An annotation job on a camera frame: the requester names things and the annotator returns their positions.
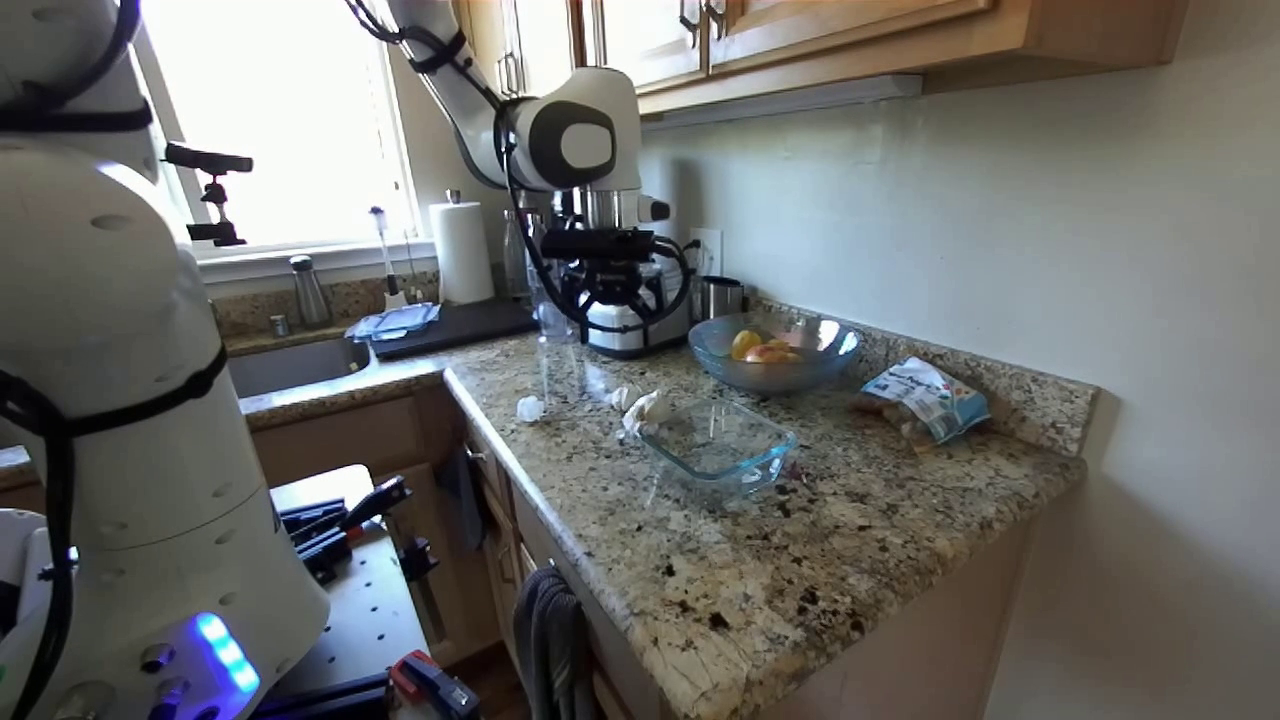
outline paper towel roll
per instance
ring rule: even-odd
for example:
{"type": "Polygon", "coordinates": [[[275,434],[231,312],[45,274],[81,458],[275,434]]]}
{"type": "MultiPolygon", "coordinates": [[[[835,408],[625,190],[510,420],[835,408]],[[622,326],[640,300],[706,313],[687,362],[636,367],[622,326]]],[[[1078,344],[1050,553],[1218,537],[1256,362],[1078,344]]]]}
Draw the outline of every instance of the paper towel roll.
{"type": "Polygon", "coordinates": [[[477,302],[494,296],[489,246],[479,202],[440,202],[428,208],[440,263],[440,300],[477,302]]]}

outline window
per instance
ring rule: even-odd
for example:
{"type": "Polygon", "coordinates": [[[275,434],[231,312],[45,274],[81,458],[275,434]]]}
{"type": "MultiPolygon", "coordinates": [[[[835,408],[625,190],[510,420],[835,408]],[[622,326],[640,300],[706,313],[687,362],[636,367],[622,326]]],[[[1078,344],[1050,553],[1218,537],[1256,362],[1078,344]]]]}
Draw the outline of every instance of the window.
{"type": "MultiPolygon", "coordinates": [[[[343,3],[150,0],[142,10],[163,76],[147,82],[164,83],[177,118],[165,133],[253,158],[253,172],[221,181],[248,242],[232,252],[376,241],[372,205],[387,211],[388,240],[419,234],[385,46],[343,3]]],[[[183,178],[201,222],[205,182],[183,178]]],[[[227,251],[197,243],[201,258],[227,251]]]]}

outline glass baking dish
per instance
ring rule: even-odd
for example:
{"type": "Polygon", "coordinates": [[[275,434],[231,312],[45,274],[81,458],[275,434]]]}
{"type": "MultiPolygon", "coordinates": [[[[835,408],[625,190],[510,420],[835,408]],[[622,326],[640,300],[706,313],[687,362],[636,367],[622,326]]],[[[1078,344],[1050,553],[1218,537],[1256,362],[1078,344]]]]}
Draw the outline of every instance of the glass baking dish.
{"type": "Polygon", "coordinates": [[[795,433],[728,400],[681,407],[645,425],[640,439],[658,456],[664,478],[721,500],[773,484],[796,446],[795,433]]]}

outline electrical outlet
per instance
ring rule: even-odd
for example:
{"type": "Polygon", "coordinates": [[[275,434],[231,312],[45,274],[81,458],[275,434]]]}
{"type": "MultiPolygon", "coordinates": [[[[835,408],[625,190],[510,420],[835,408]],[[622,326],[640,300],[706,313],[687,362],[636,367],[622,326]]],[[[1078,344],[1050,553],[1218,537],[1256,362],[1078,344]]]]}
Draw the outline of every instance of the electrical outlet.
{"type": "Polygon", "coordinates": [[[699,275],[724,274],[724,233],[710,228],[690,228],[689,240],[701,242],[698,251],[699,275]]]}

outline dish towel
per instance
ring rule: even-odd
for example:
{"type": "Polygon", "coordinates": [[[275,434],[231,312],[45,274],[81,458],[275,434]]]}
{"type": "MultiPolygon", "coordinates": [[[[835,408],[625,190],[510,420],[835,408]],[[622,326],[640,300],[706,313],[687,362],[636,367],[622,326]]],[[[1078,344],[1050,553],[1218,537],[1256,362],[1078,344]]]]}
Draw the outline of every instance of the dish towel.
{"type": "Polygon", "coordinates": [[[480,498],[476,495],[475,480],[471,479],[471,460],[462,447],[453,451],[444,468],[435,475],[435,484],[444,488],[458,501],[458,518],[462,520],[462,536],[468,550],[480,550],[484,544],[484,518],[480,515],[480,498]]]}
{"type": "Polygon", "coordinates": [[[543,568],[529,575],[513,620],[532,720],[594,720],[586,619],[559,570],[543,568]]]}

